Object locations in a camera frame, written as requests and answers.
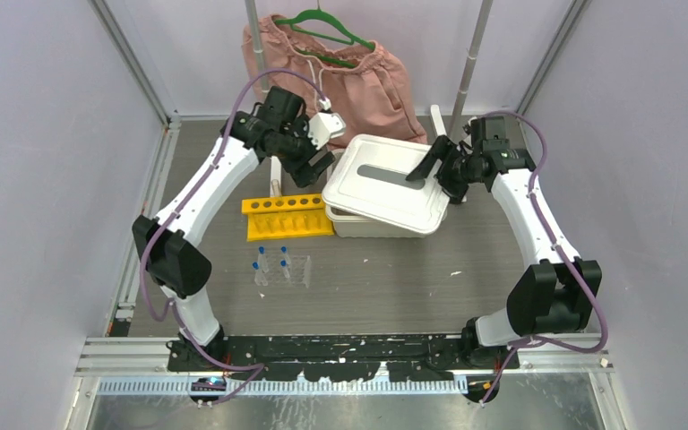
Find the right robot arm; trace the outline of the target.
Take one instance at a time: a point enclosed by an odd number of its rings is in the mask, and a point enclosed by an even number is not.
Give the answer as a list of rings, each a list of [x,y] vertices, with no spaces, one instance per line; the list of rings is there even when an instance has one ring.
[[[459,202],[473,184],[481,184],[503,209],[524,262],[524,272],[502,310],[469,320],[463,330],[461,354],[475,368],[495,358],[496,348],[536,348],[546,344],[591,353],[602,349],[578,347],[556,335],[585,329],[596,316],[602,329],[605,316],[597,305],[602,270],[570,244],[559,228],[541,190],[543,160],[526,149],[514,149],[505,132],[510,112],[493,111],[471,118],[464,127],[468,142],[442,135],[406,179],[433,178],[451,202]]]

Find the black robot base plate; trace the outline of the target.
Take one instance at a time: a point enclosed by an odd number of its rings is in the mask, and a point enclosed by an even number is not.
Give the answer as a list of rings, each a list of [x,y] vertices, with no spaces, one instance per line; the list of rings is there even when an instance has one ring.
[[[461,334],[373,335],[218,335],[197,348],[184,335],[168,342],[170,372],[225,373],[244,381],[260,364],[259,380],[292,382],[303,378],[333,383],[366,382],[380,368],[392,383],[449,381],[455,372],[500,370],[508,350],[481,347]]]

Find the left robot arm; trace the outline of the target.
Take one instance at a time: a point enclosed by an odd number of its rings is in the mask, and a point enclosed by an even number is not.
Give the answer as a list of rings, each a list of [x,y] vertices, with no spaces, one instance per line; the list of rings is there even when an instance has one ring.
[[[173,201],[154,217],[133,222],[140,275],[160,286],[191,359],[205,370],[222,364],[226,348],[206,290],[212,264],[198,246],[227,198],[266,159],[278,159],[299,188],[317,182],[334,161],[327,143],[346,125],[329,98],[320,95],[316,107],[308,116],[302,97],[271,87],[251,111],[229,116],[211,154]]]

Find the white plastic lid tray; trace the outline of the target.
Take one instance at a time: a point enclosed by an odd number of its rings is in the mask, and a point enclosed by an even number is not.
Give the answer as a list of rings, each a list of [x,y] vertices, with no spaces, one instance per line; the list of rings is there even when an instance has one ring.
[[[437,202],[441,189],[433,179],[408,182],[407,174],[430,146],[359,134],[345,149],[334,150],[326,171],[326,206],[405,228],[426,237],[445,220],[448,207]]]

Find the blue-capped small test tube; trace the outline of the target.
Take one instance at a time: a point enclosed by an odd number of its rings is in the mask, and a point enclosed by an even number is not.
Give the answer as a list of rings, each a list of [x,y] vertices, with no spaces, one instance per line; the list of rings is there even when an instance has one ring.
[[[254,268],[254,282],[257,286],[262,286],[266,287],[269,285],[269,282],[265,276],[265,272],[262,269],[262,266],[258,262],[253,262],[253,268]]]

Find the large clear glass test tube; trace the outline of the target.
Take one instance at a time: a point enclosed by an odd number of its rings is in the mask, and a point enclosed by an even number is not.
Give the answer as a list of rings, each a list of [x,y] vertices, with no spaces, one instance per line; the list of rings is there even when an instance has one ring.
[[[279,179],[271,180],[271,197],[279,198],[282,196],[282,187]]]

